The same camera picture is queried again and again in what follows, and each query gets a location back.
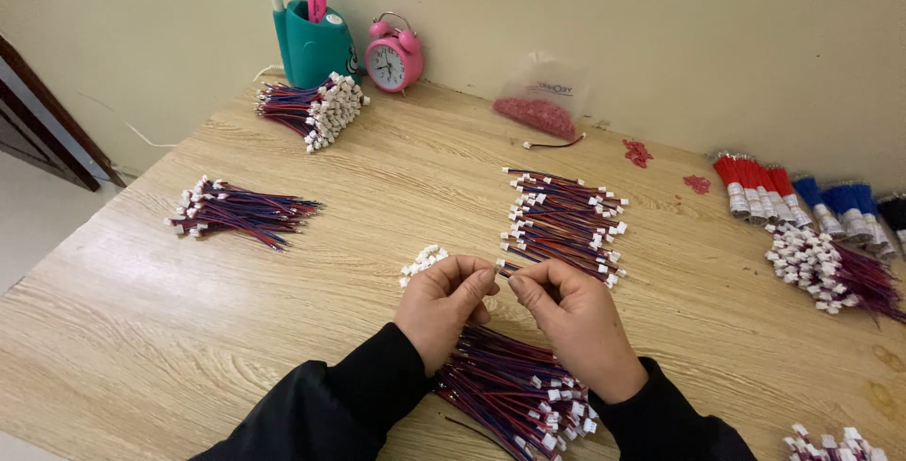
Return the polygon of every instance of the clock face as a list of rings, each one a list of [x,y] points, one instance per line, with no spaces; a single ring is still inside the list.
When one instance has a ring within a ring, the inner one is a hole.
[[[393,48],[386,45],[375,46],[368,56],[368,71],[380,87],[396,89],[402,85],[406,69],[402,58]]]

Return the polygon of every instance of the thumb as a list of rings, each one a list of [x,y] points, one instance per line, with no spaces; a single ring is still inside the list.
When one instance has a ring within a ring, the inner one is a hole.
[[[562,311],[541,284],[520,275],[510,277],[508,282],[519,303],[532,313],[541,329]]]
[[[456,313],[463,321],[469,318],[472,310],[480,303],[481,299],[487,293],[490,293],[494,287],[495,272],[493,270],[479,270],[471,274],[453,294],[450,300],[453,301]]]

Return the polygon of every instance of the black sleeve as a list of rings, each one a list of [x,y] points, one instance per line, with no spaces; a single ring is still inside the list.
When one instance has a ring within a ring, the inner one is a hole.
[[[372,460],[428,390],[418,351],[388,323],[335,367],[290,371],[229,438],[190,461]]]
[[[615,405],[589,393],[592,408],[620,448],[621,461],[754,461],[735,429],[716,417],[701,417],[652,359],[640,357],[648,383]]]

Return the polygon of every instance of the table surface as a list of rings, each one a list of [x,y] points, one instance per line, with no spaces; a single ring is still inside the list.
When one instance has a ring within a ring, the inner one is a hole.
[[[786,458],[794,422],[836,436],[855,426],[890,459],[906,456],[906,328],[856,310],[832,317],[777,279],[769,235],[730,218],[704,155],[648,143],[654,160],[641,169],[623,157],[621,135],[590,127],[571,148],[528,151],[523,141],[546,137],[430,84],[405,98],[369,89],[371,105],[338,142],[305,154],[297,135],[252,114],[254,91],[0,298],[0,429],[78,460],[207,448],[292,367],[336,363],[389,321],[400,268],[424,246],[503,257],[498,234],[516,192],[500,167],[510,166],[629,199],[615,243],[629,275],[613,290],[629,339],[757,456]],[[327,208],[285,254],[242,235],[180,239],[161,219],[202,174]],[[710,193],[683,183],[693,174]],[[499,282],[491,327],[545,344]],[[439,413],[459,416],[426,397],[380,458],[508,459]],[[606,432],[573,445],[566,459],[619,454]]]

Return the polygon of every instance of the hand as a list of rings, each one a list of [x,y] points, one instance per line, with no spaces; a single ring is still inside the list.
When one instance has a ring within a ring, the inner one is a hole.
[[[419,352],[426,376],[447,361],[467,320],[491,321],[481,299],[500,292],[495,277],[482,258],[449,256],[409,281],[393,322]]]
[[[509,285],[563,366],[605,403],[625,401],[648,381],[602,282],[561,260],[546,260],[516,271]],[[552,294],[562,297],[560,304]]]

